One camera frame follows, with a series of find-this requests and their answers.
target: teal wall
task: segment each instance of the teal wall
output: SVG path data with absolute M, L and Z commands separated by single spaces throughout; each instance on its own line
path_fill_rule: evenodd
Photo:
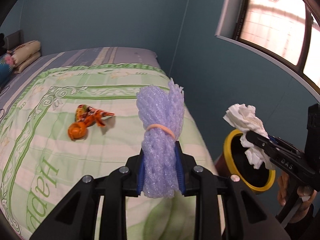
M 222 117 L 236 103 L 255 106 L 269 134 L 304 149 L 308 107 L 316 99 L 278 66 L 214 36 L 222 4 L 223 0 L 190 0 L 171 71 L 184 87 L 187 107 L 209 152 L 214 159 L 221 154 L 233 129 Z M 279 208 L 277 190 L 275 183 L 259 195 L 273 213 Z
M 162 68 L 184 87 L 188 109 L 214 159 L 232 130 L 222 117 L 235 103 L 256 106 L 269 134 L 303 149 L 314 97 L 278 66 L 214 36 L 223 0 L 189 0 L 184 19 L 187 1 L 19 0 L 0 32 L 23 29 L 26 41 L 42 42 L 44 55 L 103 46 L 155 51 Z M 275 184 L 259 196 L 273 213 L 276 192 Z

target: white window trim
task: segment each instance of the white window trim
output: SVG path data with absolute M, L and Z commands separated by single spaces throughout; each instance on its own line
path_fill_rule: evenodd
M 282 64 L 280 61 L 274 59 L 273 57 L 247 45 L 247 44 L 244 44 L 244 43 L 241 43 L 239 41 L 235 41 L 231 38 L 227 38 L 227 37 L 224 37 L 224 36 L 221 36 L 221 30 L 222 30 L 222 27 L 223 25 L 225 24 L 225 19 L 226 19 L 226 16 L 228 14 L 228 7 L 229 7 L 229 3 L 230 3 L 230 0 L 224 0 L 223 2 L 223 6 L 222 6 L 222 11 L 221 11 L 221 15 L 220 15 L 220 20 L 219 20 L 219 23 L 218 23 L 218 27 L 217 27 L 217 30 L 216 30 L 216 33 L 215 33 L 215 36 L 219 39 L 222 39 L 224 41 L 229 41 L 233 44 L 236 44 L 238 46 L 241 46 L 245 49 L 248 49 L 256 54 L 258 54 L 259 56 L 269 60 L 270 62 L 272 62 L 273 64 L 277 65 L 279 68 L 281 68 L 282 70 L 284 70 L 285 72 L 287 72 L 290 76 L 292 76 L 295 80 L 297 80 L 302 86 L 304 86 L 304 88 L 306 88 L 311 95 L 314 96 L 314 98 L 320 102 L 320 95 L 302 78 L 300 77 L 297 73 L 295 73 L 294 71 L 292 71 L 290 68 L 288 68 L 286 65 Z

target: hand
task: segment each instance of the hand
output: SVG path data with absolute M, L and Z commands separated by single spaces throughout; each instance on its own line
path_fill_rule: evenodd
M 277 197 L 278 202 L 281 206 L 285 205 L 288 182 L 289 182 L 289 175 L 284 171 L 282 171 L 281 176 L 278 178 L 279 191 L 278 191 L 278 197 Z M 302 186 L 298 187 L 297 194 L 299 195 L 299 197 L 310 196 L 310 198 L 300 205 L 297 212 L 294 214 L 294 216 L 289 221 L 289 223 L 297 223 L 307 215 L 309 211 L 309 207 L 316 197 L 316 193 L 317 192 L 315 190 L 313 190 L 312 192 L 312 190 L 310 190 L 309 187 L 302 187 Z

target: silver bolt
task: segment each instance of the silver bolt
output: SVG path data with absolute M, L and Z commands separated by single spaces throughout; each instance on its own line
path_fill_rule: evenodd
M 82 181 L 84 183 L 89 183 L 92 180 L 92 177 L 90 175 L 85 175 L 82 177 Z
M 129 168 L 126 167 L 126 166 L 122 166 L 119 168 L 119 171 L 122 173 L 122 174 L 125 174 L 125 173 L 128 173 L 129 172 Z
M 232 174 L 232 175 L 230 176 L 230 179 L 231 179 L 233 182 L 238 182 L 238 181 L 240 181 L 240 177 L 239 177 L 238 175 L 236 175 L 236 174 Z
M 194 166 L 193 167 L 193 170 L 195 171 L 195 172 L 202 172 L 203 171 L 203 167 L 202 166 L 200 166 L 200 165 L 196 165 L 196 166 Z

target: beige folded quilt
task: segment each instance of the beige folded quilt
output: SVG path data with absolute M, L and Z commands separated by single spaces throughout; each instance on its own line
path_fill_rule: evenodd
M 15 48 L 12 55 L 15 67 L 29 59 L 38 52 L 40 48 L 41 43 L 39 41 L 29 41 Z
M 38 51 L 35 54 L 31 55 L 30 58 L 22 62 L 19 66 L 15 67 L 13 73 L 19 74 L 21 73 L 27 66 L 31 65 L 33 62 L 35 62 L 38 58 L 40 58 L 41 53 Z

